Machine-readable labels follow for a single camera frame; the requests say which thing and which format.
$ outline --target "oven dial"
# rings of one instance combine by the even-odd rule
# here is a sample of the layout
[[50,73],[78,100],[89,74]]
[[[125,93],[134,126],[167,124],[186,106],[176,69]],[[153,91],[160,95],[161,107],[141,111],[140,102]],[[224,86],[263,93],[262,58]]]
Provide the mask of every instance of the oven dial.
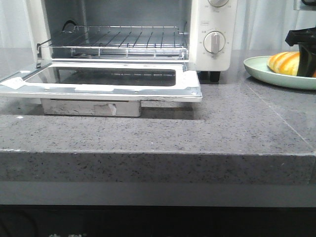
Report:
[[225,45],[225,37],[222,33],[213,31],[204,38],[204,47],[210,53],[220,52]]
[[215,7],[224,6],[228,2],[228,0],[208,0],[208,1],[212,6],[215,6]]

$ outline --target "speckled stone countertop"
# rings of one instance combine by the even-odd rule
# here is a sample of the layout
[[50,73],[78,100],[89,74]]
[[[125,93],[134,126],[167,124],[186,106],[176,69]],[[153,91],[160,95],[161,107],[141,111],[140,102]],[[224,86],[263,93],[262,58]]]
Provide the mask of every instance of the speckled stone countertop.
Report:
[[[0,77],[33,60],[1,55]],[[46,116],[34,99],[0,98],[0,181],[315,183],[316,92],[250,77],[242,62],[260,55],[234,51],[201,103],[144,102],[140,118]]]

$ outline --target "oven rack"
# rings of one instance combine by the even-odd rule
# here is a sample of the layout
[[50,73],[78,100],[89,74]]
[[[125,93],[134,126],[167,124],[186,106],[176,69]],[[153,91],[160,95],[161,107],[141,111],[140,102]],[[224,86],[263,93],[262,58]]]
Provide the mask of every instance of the oven rack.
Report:
[[74,26],[39,43],[53,58],[186,59],[188,33],[176,26]]

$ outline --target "white toaster oven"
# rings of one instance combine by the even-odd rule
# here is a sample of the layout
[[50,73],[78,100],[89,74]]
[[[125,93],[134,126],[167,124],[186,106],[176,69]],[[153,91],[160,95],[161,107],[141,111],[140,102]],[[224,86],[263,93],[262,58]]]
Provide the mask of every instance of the white toaster oven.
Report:
[[230,65],[237,0],[26,0],[36,65],[0,95],[46,114],[139,116],[141,101],[200,102],[197,72]]

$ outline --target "plate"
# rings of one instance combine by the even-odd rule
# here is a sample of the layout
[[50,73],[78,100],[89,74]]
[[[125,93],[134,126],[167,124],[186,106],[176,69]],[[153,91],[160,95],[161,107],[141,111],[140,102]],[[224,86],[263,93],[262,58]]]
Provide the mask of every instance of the plate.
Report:
[[283,87],[316,90],[316,78],[296,77],[272,72],[267,66],[270,56],[247,58],[243,64],[254,78]]

